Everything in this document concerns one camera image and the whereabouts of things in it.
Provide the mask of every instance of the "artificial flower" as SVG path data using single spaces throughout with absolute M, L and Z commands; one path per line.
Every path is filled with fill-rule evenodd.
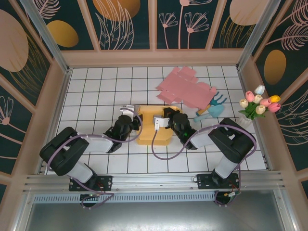
M 182 6 L 189 6 L 189 5 L 203 5 L 208 4 L 212 0 L 180 0 L 180 4 Z
M 248 102 L 251 103 L 253 100 L 255 100 L 255 95 L 249 90 L 248 92 L 246 92 L 245 98 Z
M 246 107 L 248 106 L 248 101 L 247 101 L 247 99 L 242 99 L 242 100 L 240 100 L 240 106 L 241 106 L 242 108 L 246 108 Z
M 255 89 L 255 94 L 262 95 L 264 93 L 265 87 L 263 85 L 259 85 Z
M 254 100 L 254 103 L 260 103 L 260 101 L 262 100 L 262 96 L 261 95 L 256 95 L 255 96 L 255 100 Z
M 259 106 L 256 107 L 256 113 L 257 113 L 258 115 L 263 114 L 263 113 L 265 112 L 265 110 L 266 110 L 266 108 L 265 108 L 264 105 L 259 105 Z
M 273 96 L 271 96 L 270 97 L 270 101 L 272 102 L 272 103 L 277 103 L 277 102 L 279 102 L 281 99 L 280 99 L 280 97 L 278 96 L 278 95 L 273 95 Z
M 8 97 L 5 101 L 4 96 L 0 96 L 0 124 L 8 125 L 13 110 L 14 101 Z
M 260 105 L 264 105 L 266 107 L 268 107 L 271 104 L 270 99 L 263 99 L 260 101 Z
M 187 27 L 187 32 L 193 33 L 193 32 L 208 30 L 208 24 L 206 24 L 207 18 L 205 15 L 206 13 L 204 14 L 195 13 L 192 17 L 191 12 L 186 13 L 184 18 Z
M 279 103 L 272 103 L 271 105 L 269 105 L 268 109 L 271 112 L 277 112 L 280 109 L 281 105 Z
M 159 14 L 159 20 L 163 25 L 163 28 L 172 27 L 178 25 L 178 22 L 175 21 L 176 18 L 174 16 L 174 13 L 160 13 Z

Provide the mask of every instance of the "dark green wallpaper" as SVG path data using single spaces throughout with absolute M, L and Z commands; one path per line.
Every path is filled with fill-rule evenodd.
M 6 185 L 0 184 L 0 205 L 1 205 L 1 201 L 2 201 L 2 198 L 4 196 L 4 193 L 5 193 L 5 190 L 6 190 Z
M 308 81 L 276 113 L 297 171 L 308 167 Z
M 254 48 L 254 50 L 252 51 L 252 56 L 255 55 L 255 53 L 257 52 L 257 50 L 259 49 L 259 46 L 261 44 L 261 42 L 263 41 L 263 38 L 265 37 L 265 35 L 268 33 L 271 25 L 273 24 L 273 22 L 275 21 L 277 15 L 279 14 L 279 11 L 281 10 L 281 8 L 283 7 L 283 5 L 285 4 L 285 0 L 281 0 L 281 2 L 279 3 L 279 6 L 274 14 L 274 16 L 272 17 L 271 21 L 269 22 L 269 25 L 267 26 L 266 30 L 263 32 L 259 42 L 257 43 L 256 47 Z
M 11 174 L 32 113 L 0 86 L 0 171 Z
M 0 2 L 0 74 L 36 105 L 50 63 L 8 0 Z
M 244 48 L 266 3 L 227 0 L 212 48 Z
M 281 95 L 308 68 L 307 54 L 308 2 L 296 0 L 256 60 L 269 95 Z
M 102 50 L 150 48 L 148 0 L 87 0 Z
M 202 0 L 198 4 L 191 1 L 188 6 L 182 6 L 179 1 L 158 0 L 157 49 L 178 49 L 179 43 L 181 49 L 204 49 L 217 3 Z
M 94 49 L 77 0 L 35 0 L 34 4 L 60 50 Z

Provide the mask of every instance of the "white tulip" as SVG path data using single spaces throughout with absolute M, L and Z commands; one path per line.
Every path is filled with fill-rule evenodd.
M 256 107 L 256 113 L 261 115 L 265 112 L 266 110 L 266 107 L 264 105 L 259 105 Z
M 263 85 L 259 85 L 256 89 L 255 89 L 255 94 L 258 95 L 262 95 L 265 91 L 265 87 Z
M 248 106 L 248 101 L 247 101 L 247 99 L 242 99 L 242 100 L 240 100 L 240 106 L 241 106 L 242 108 L 246 108 L 246 107 Z
M 262 96 L 261 95 L 256 95 L 255 96 L 255 100 L 254 100 L 254 103 L 260 103 L 260 101 L 262 100 Z

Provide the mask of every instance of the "white grid tile floor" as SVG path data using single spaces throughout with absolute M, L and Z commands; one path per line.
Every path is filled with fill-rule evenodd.
M 201 129 L 219 123 L 223 118 L 238 119 L 238 101 L 244 97 L 235 66 L 193 66 L 199 81 L 216 87 L 224 103 L 225 110 L 219 118 L 206 118 L 194 123 L 197 109 L 180 107 L 188 115 L 191 126 Z M 72 127 L 79 133 L 102 134 L 107 131 L 121 115 L 119 108 L 125 104 L 162 104 L 156 96 L 156 86 L 163 81 L 173 67 L 113 67 L 77 68 L 73 70 L 64 101 L 57 134 L 65 127 Z M 248 128 L 255 137 L 251 125 Z M 175 155 L 182 145 L 176 136 L 168 147 L 155 146 L 160 157 Z M 80 161 L 86 163 L 98 174 L 121 173 L 168 173 L 212 171 L 219 163 L 222 153 L 215 145 L 198 150 L 184 150 L 175 159 L 163 161 L 155 158 L 150 146 L 140 146 L 135 141 L 124 143 L 112 154 L 86 153 Z M 242 170 L 266 169 L 259 144 L 257 152 L 244 161 Z

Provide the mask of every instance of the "toy garden tool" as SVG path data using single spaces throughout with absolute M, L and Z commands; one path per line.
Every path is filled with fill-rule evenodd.
M 218 100 L 220 100 L 220 99 L 222 98 L 222 96 L 223 96 L 223 95 L 221 95 L 221 96 L 220 96 L 218 99 L 216 99 L 216 100 L 214 100 L 214 97 L 213 97 L 212 100 L 210 101 L 210 105 L 216 106 L 216 105 L 223 104 L 223 103 L 227 100 L 227 98 L 225 98 L 222 102 L 218 103 Z
M 196 112 L 196 115 L 197 115 L 197 116 L 200 116 L 200 115 L 201 115 L 203 112 L 205 112 L 210 106 L 211 106 L 211 105 L 208 104 L 208 105 L 206 106 L 205 109 L 200 109 L 199 111 Z
M 193 120 L 196 123 L 196 122 L 199 122 L 200 120 L 207 118 L 209 116 L 212 116 L 213 118 L 217 118 L 223 112 L 224 109 L 225 109 L 225 106 L 221 105 L 221 104 L 209 107 L 208 113 L 206 113 L 202 116 L 198 116 L 198 117 L 194 118 Z

